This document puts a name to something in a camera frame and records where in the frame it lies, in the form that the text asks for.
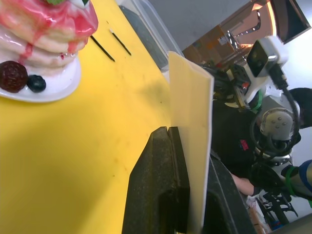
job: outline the black shirt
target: black shirt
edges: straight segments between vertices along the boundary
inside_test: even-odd
[[[255,146],[249,134],[254,117],[252,112],[241,113],[222,101],[214,101],[211,148],[229,171],[238,177],[248,178],[254,161]]]

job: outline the blueberry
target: blueberry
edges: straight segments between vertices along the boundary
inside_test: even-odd
[[[47,84],[41,76],[31,75],[28,77],[27,86],[34,93],[41,93],[45,90]]]

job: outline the red logo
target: red logo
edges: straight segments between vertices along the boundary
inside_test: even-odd
[[[249,149],[248,144],[245,140],[240,140],[240,143],[241,143],[244,151]]]

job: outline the black holder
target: black holder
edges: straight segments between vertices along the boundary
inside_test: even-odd
[[[122,234],[187,232],[190,185],[177,127],[154,131],[130,174]],[[202,234],[256,234],[231,174],[212,152]]]

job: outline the plastic container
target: plastic container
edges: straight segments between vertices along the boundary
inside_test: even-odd
[[[169,51],[184,56],[155,8],[147,0],[124,0],[120,8],[163,73],[169,70]]]

